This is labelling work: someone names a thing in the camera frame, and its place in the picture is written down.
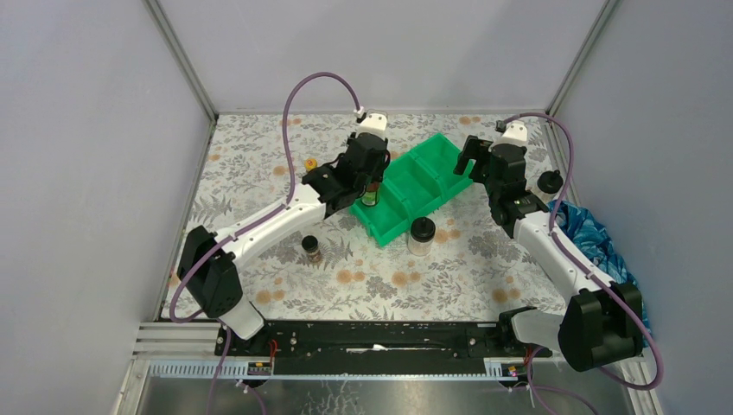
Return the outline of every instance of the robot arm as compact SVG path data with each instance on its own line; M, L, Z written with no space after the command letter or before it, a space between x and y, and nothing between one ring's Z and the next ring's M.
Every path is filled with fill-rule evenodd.
M510 238L522 245L539 263L560 291L568 308L557 316L525 307L501 313L499 327L506 343L533 343L560 351L573 369L582 372L641 352L641 332L631 318L600 287L570 262L551 238L547 206L526 190L527 130L523 123L497 124L502 132L496 142L469 136L454 172L462 175L468 160L475 160L469 177L488 193L491 216ZM554 180L558 172L543 176ZM559 186L543 186L555 193ZM617 284L597 269L562 232L559 243L581 259L604 284L641 315L641 294L632 284Z
M218 318L242 339L264 325L262 316L245 300L235 262L240 266L298 229L348 208L372 182L382 182L390 158L385 137L387 116L371 112L357 119L346 151L331 163L312 169L295 185L290 203L278 201L229 227L210 233L197 227L183 245L178 275L185 275L206 252L230 238L188 281L187 288L209 318ZM266 222L239 236L237 232L285 205Z

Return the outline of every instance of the white wall panel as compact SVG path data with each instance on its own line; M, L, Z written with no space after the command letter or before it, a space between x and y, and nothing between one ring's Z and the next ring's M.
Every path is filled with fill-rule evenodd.
M0 10L0 412L109 413L208 120L142 1Z
M603 0L164 0L220 112L282 111L305 75L332 71L364 106L537 109L550 104ZM302 110L347 109L327 80Z
M639 280L665 413L733 413L733 3L626 1L560 110L575 182Z

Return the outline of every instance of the green compartment tray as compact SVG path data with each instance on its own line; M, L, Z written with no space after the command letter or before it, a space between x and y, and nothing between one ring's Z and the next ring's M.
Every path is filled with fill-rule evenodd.
M468 178L473 162L463 176L453 174L460 153L443 134L436 134L392 160L379 187L377 206L364 206L359 200L350 212L379 246L387 245L413 220L432 213L473 183Z

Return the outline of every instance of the black jar lid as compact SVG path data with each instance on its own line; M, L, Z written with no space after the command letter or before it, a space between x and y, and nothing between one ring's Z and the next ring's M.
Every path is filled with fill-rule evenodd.
M410 236L417 242L430 242L435 238L435 222L424 216L413 220Z
M315 252L318 249L318 239L316 239L316 237L313 235L308 235L303 238L300 246L303 247L305 252Z

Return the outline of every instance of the floral tablecloth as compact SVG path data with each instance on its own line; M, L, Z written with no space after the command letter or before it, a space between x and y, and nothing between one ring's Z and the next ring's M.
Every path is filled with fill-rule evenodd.
M467 135L496 139L494 122L507 115L391 114L387 130L392 159L442 132L462 147ZM187 231L215 230L284 197L288 170L278 115L223 115L214 133ZM551 168L539 121L529 118L527 179L536 187ZM344 149L354 130L350 115L302 115L288 120L296 176L304 161L327 162ZM482 186L460 193L430 216L437 234L430 254L407 251L406 235L384 248L367 237L348 212L339 212L238 265L245 295L267 318L336 320L496 320L524 305L561 312L563 298L527 252L497 227ZM300 247L315 235L323 261L314 265ZM171 276L161 317L178 284ZM176 309L198 309L184 291Z

